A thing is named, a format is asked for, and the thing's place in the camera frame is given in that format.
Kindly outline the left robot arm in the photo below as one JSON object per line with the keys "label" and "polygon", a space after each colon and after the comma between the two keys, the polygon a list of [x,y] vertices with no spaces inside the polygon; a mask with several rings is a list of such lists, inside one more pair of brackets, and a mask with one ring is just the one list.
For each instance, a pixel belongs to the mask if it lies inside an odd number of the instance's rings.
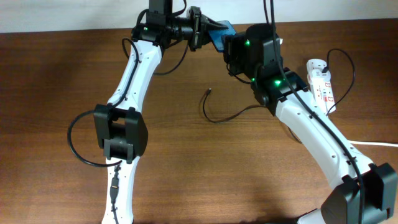
{"label": "left robot arm", "polygon": [[127,41],[131,53],[122,79],[106,105],[96,105],[94,121],[98,144],[104,151],[108,191],[103,223],[133,223],[132,196],[137,163],[144,154],[149,134],[142,116],[142,106],[149,83],[166,49],[187,41],[195,51],[212,42],[223,50],[221,36],[233,28],[228,21],[214,21],[192,6],[181,12],[171,1],[150,1],[139,14]]}

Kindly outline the blue Galaxy smartphone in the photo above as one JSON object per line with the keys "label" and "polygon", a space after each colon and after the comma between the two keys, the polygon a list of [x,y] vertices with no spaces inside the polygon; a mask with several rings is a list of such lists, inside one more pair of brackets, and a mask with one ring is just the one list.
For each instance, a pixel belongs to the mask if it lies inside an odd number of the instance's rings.
{"label": "blue Galaxy smartphone", "polygon": [[222,29],[222,30],[210,30],[209,36],[211,39],[211,42],[213,43],[216,51],[218,53],[223,53],[224,52],[224,43],[225,39],[229,35],[235,35],[236,31],[233,28],[232,24],[230,21],[219,21],[219,23],[225,25],[227,29]]}

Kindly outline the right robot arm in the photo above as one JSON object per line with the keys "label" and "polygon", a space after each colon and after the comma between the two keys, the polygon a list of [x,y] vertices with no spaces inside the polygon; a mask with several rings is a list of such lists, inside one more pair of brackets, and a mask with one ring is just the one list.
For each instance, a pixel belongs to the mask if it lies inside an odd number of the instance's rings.
{"label": "right robot arm", "polygon": [[381,223],[394,214],[397,174],[357,150],[316,101],[315,90],[283,66],[275,27],[255,24],[223,31],[221,51],[233,75],[251,81],[256,100],[290,128],[316,160],[331,187],[321,207],[294,223]]}

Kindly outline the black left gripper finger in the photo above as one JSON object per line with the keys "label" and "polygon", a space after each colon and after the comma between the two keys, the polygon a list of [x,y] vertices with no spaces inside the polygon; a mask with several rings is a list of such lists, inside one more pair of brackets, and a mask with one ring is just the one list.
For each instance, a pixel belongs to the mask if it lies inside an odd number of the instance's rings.
{"label": "black left gripper finger", "polygon": [[213,19],[210,19],[209,17],[207,17],[206,15],[201,16],[201,24],[203,25],[204,31],[228,29],[227,25],[216,22]]}
{"label": "black left gripper finger", "polygon": [[201,38],[200,38],[200,47],[202,48],[203,46],[205,46],[206,44],[211,43],[211,37],[209,34],[204,34]]}

